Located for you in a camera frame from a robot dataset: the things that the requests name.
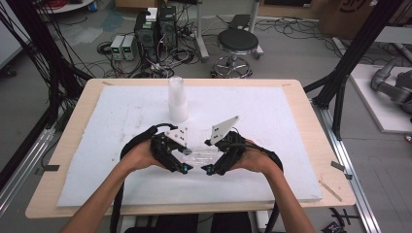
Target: metal frame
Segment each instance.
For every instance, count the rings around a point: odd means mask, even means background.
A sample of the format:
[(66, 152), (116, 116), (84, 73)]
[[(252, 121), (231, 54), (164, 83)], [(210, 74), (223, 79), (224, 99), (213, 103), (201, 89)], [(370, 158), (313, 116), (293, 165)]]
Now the metal frame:
[(341, 140), (340, 124), (346, 81), (402, 2), (403, 0), (380, 0), (336, 68), (326, 77), (304, 87), (305, 92), (310, 92), (323, 86), (319, 95), (313, 99), (313, 103), (321, 109), (327, 109), (336, 96), (332, 130), (338, 140)]
[(9, 205), (15, 199), (18, 191), (33, 171), (39, 159), (42, 157), (46, 148), (54, 135), (54, 127), (44, 129), (40, 136), (31, 147), (29, 153), (21, 161), (20, 165), (9, 178), (9, 181), (0, 192), (0, 217), (6, 212)]
[(336, 157), (339, 160), (339, 163), (345, 167), (346, 174), (352, 176), (348, 180), (352, 190), (354, 190), (355, 196), (357, 198), (356, 206), (358, 208), (361, 221), (365, 227), (366, 232), (378, 233), (381, 232), (381, 229), (378, 225), (378, 222), (375, 218), (375, 215), (372, 212), (372, 209), (369, 206), (366, 195), (363, 192), (361, 187), (361, 182), (358, 179), (357, 174), (355, 173), (355, 168), (351, 162), (348, 152), (346, 152), (343, 142), (336, 137), (333, 130), (331, 129), (333, 117), (331, 116), (329, 110), (317, 108), (314, 106), (315, 111), (319, 112), (320, 120), (325, 127), (325, 132), (329, 138), (330, 145), (335, 151)]

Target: gray floor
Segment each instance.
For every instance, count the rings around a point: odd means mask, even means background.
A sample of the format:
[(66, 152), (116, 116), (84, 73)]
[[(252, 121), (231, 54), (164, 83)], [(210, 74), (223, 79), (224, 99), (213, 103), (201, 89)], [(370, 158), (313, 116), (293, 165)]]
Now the gray floor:
[[(110, 6), (95, 14), (76, 11), (59, 16), (60, 21), (66, 23), (83, 18), (87, 20), (78, 24), (83, 28), (105, 28), (93, 43), (73, 47), (83, 62), (105, 59), (96, 52), (97, 45), (110, 41), (115, 33), (131, 32), (134, 25), (133, 20), (119, 20)], [(216, 20), (218, 19), (205, 19), (204, 28)], [(212, 28), (224, 28), (224, 24), (214, 23)], [(208, 33), (216, 34), (220, 30), (209, 30)], [(254, 70), (250, 79), (297, 79), (302, 85), (307, 85), (330, 73), (339, 61), (334, 51), (326, 48), (323, 40), (291, 39), (273, 28), (265, 31), (257, 29), (256, 34), (264, 50), (264, 56), (260, 60), (255, 60), (251, 55), (246, 56)], [(179, 66), (174, 69), (176, 75), (184, 78), (210, 78), (214, 61), (223, 53), (216, 47), (216, 37), (205, 37), (205, 42), (210, 59), (205, 63)], [(374, 59), (390, 57), (378, 46), (369, 50), (367, 55), (363, 62), (369, 61), (369, 57)], [(17, 70), (17, 76), (7, 77), (2, 74), (0, 77), (0, 168), (4, 167), (48, 106), (47, 87), (28, 57), (21, 55), (12, 64)], [(123, 67), (130, 67), (133, 64), (133, 62), (125, 62)], [(107, 75), (107, 71), (111, 69), (105, 63), (100, 65), (106, 73), (99, 67), (93, 67), (91, 71), (96, 77)], [(316, 96), (317, 92), (318, 90), (312, 91), (308, 96)], [(347, 84), (345, 95), (342, 137), (382, 232), (412, 232), (412, 199), (410, 198), (412, 184), (409, 181), (409, 175), (412, 175), (411, 145), (405, 143), (401, 134), (379, 131), (351, 82)], [(0, 218), (2, 232), (55, 232), (66, 222), (67, 218), (28, 219), (25, 217), (25, 209), (40, 179), (41, 176), (35, 175), (34, 171), (29, 176), (14, 202)], [(348, 207), (346, 210), (348, 215), (358, 215), (355, 207)], [(328, 209), (308, 209), (307, 212), (319, 232), (335, 220)], [(348, 232), (363, 232), (358, 219), (353, 218), (350, 221), (350, 225), (346, 221)], [(210, 225), (208, 222), (202, 223), (199, 232), (207, 232)], [(105, 218), (100, 232), (106, 232), (108, 224), (108, 219)]]

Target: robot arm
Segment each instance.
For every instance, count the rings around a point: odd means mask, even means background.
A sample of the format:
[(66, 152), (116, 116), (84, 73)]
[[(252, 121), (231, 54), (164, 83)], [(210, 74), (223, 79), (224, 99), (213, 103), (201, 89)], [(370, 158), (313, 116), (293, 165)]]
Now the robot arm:
[(403, 111), (412, 114), (412, 71), (400, 73), (397, 76), (396, 84), (390, 85), (386, 83), (386, 79), (391, 75), (394, 66), (395, 59), (392, 59), (378, 70), (372, 77), (370, 87), (388, 95), (392, 101), (400, 105)]

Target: metal stand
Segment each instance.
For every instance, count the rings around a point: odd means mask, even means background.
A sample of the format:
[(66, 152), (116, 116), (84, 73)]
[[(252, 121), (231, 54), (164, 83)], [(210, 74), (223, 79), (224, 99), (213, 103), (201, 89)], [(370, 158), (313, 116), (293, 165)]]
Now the metal stand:
[(194, 38), (196, 38), (196, 44), (200, 52), (201, 61), (207, 61), (209, 59), (209, 53), (206, 50), (206, 46), (202, 38), (202, 0), (197, 0), (197, 31), (194, 32)]
[(336, 95), (332, 130), (338, 140), (341, 140), (340, 123), (346, 81), (402, 2), (403, 0), (379, 1), (336, 68), (326, 77), (304, 87), (305, 92), (309, 92), (324, 86), (313, 99), (313, 103), (321, 109), (327, 109), (329, 102)]
[[(249, 25), (249, 31), (254, 33), (255, 31), (255, 24), (257, 23), (257, 16), (258, 16), (258, 4), (260, 0), (255, 0), (254, 6), (252, 7), (251, 12), (251, 23)], [(256, 59), (259, 59), (263, 55), (263, 50), (260, 46), (257, 46), (257, 51), (255, 52)]]

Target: cable bundle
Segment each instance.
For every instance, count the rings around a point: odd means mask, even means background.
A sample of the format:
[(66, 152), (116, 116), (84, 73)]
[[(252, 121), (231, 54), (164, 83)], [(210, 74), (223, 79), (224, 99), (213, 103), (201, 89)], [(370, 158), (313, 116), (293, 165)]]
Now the cable bundle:
[[(62, 36), (58, 23), (53, 18), (53, 14), (48, 14), (48, 10), (52, 12), (52, 7), (56, 5), (49, 6), (48, 2), (40, 5), (30, 0), (7, 0), (7, 3), (27, 32), (27, 35), (23, 33), (25, 39), (21, 39), (17, 34), (17, 30), (20, 32), (22, 30), (10, 19), (2, 4), (0, 5), (0, 19), (21, 44), (46, 82), (49, 88), (49, 101), (51, 105), (50, 122), (53, 123), (56, 121), (60, 102), (66, 102), (62, 106), (74, 107), (75, 101), (83, 91), (85, 82), (91, 79), (91, 76), (75, 67), (69, 49), (75, 55), (76, 53)], [(70, 62), (60, 52), (48, 27), (38, 15), (38, 11), (48, 18), (56, 30), (63, 43), (63, 47), (65, 47), (68, 53)]]

